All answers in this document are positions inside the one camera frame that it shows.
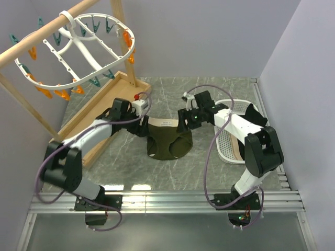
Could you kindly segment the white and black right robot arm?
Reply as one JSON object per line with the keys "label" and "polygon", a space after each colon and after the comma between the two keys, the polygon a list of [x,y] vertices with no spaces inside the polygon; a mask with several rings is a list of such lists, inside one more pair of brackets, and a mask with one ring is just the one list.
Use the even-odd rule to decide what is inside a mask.
{"label": "white and black right robot arm", "polygon": [[197,129],[207,122],[219,128],[217,135],[227,131],[242,144],[245,171],[232,186],[229,205],[244,208],[249,203],[249,195],[284,162],[276,130],[267,125],[265,117],[256,121],[248,113],[234,113],[232,107],[214,101],[207,90],[195,95],[185,92],[182,98],[186,107],[178,110],[178,131]]}

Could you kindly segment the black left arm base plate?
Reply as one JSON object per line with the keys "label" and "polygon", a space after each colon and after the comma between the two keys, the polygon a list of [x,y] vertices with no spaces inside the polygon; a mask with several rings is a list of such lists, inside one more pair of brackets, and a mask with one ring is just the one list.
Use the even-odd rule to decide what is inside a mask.
{"label": "black left arm base plate", "polygon": [[122,195],[104,195],[102,199],[90,200],[77,197],[74,211],[104,211],[114,208],[121,209]]}

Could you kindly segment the olive green underwear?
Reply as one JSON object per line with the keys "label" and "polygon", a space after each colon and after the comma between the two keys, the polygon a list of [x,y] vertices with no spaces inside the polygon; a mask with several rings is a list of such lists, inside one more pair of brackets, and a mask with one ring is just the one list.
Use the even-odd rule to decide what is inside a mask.
{"label": "olive green underwear", "polygon": [[192,132],[177,132],[177,126],[177,119],[149,118],[147,136],[149,157],[169,161],[185,156],[192,149]]}

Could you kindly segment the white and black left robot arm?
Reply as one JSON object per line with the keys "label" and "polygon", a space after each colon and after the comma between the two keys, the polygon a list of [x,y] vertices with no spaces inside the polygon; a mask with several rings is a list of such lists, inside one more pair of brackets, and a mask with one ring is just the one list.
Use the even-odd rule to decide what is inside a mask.
{"label": "white and black left robot arm", "polygon": [[37,181],[51,184],[76,195],[93,210],[107,205],[105,189],[83,177],[82,158],[100,142],[125,129],[139,137],[148,133],[150,99],[128,101],[115,98],[111,107],[95,118],[86,129],[61,142],[52,141],[46,149]]}

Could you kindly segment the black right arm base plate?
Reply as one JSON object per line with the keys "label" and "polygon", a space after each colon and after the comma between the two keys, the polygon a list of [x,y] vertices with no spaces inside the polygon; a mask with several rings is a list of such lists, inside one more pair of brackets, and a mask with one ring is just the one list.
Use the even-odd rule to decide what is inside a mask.
{"label": "black right arm base plate", "polygon": [[[232,203],[238,197],[238,193],[216,193],[211,202],[217,207],[223,207]],[[259,210],[261,208],[261,198],[256,192],[242,197],[229,207],[221,210]]]}

